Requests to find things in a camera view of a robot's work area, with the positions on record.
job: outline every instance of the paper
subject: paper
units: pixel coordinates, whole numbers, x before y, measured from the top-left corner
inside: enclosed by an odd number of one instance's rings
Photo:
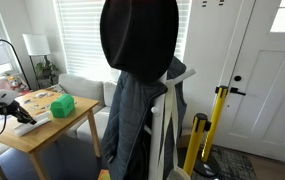
[[[24,134],[30,132],[31,130],[33,130],[39,126],[41,126],[42,124],[49,122],[50,121],[50,119],[48,118],[49,114],[50,113],[47,111],[45,113],[42,113],[42,114],[35,116],[33,119],[35,121],[37,121],[37,123],[34,125],[32,125],[32,124],[20,124],[20,125],[16,126],[14,128],[15,134],[17,134],[18,136],[23,136]]]

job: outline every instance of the black hat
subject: black hat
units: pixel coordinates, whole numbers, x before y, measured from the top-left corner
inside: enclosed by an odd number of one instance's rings
[[[172,61],[178,23],[175,0],[106,0],[100,33],[109,65],[156,81]]]

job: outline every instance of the gray jacket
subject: gray jacket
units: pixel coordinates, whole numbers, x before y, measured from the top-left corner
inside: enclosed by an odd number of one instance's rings
[[[174,57],[167,78],[173,79],[183,74],[185,69],[185,65]],[[137,177],[145,179],[145,175],[147,176],[149,146],[145,145],[143,127],[152,119],[151,108],[154,99],[166,91],[167,88],[163,83],[142,84],[131,74],[121,73],[102,140],[102,155],[108,161],[112,180]],[[176,85],[176,91],[179,127],[181,127],[186,110],[182,83]],[[166,138],[165,175],[173,167],[170,165],[173,148],[172,125],[169,126]]]

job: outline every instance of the door handle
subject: door handle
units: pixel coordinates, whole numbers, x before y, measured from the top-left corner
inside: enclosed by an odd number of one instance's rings
[[[230,93],[240,94],[240,95],[242,95],[242,96],[245,96],[245,95],[246,95],[246,93],[239,92],[238,90],[239,90],[239,88],[231,87]]]

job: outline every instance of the yellow stanchion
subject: yellow stanchion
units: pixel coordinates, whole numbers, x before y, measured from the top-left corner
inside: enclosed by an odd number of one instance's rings
[[[205,114],[198,113],[194,116],[192,134],[183,166],[183,170],[188,173],[189,176],[191,176],[193,172],[203,133],[210,129],[210,125],[211,123]]]
[[[217,163],[215,158],[212,156],[209,156],[209,154],[211,151],[216,127],[219,122],[221,110],[223,108],[224,100],[228,93],[228,87],[220,86],[216,89],[216,93],[217,93],[217,97],[215,100],[215,106],[213,109],[212,120],[211,120],[212,125],[210,128],[210,131],[208,132],[208,136],[205,141],[202,155],[201,157],[198,157],[195,163],[195,167],[194,167],[194,170],[197,173],[205,177],[216,176],[218,172],[220,171],[219,164]]]
[[[207,160],[208,160],[210,150],[211,150],[211,146],[212,146],[212,142],[213,142],[213,138],[214,138],[214,134],[216,131],[216,127],[219,123],[221,110],[223,108],[224,100],[225,100],[227,93],[228,93],[228,87],[226,87],[226,86],[220,86],[219,87],[218,95],[216,97],[215,106],[214,106],[214,110],[213,110],[213,114],[212,114],[212,120],[211,120],[212,127],[211,127],[210,132],[208,133],[208,137],[206,138],[204,149],[202,151],[202,158],[201,158],[202,162],[207,162]]]

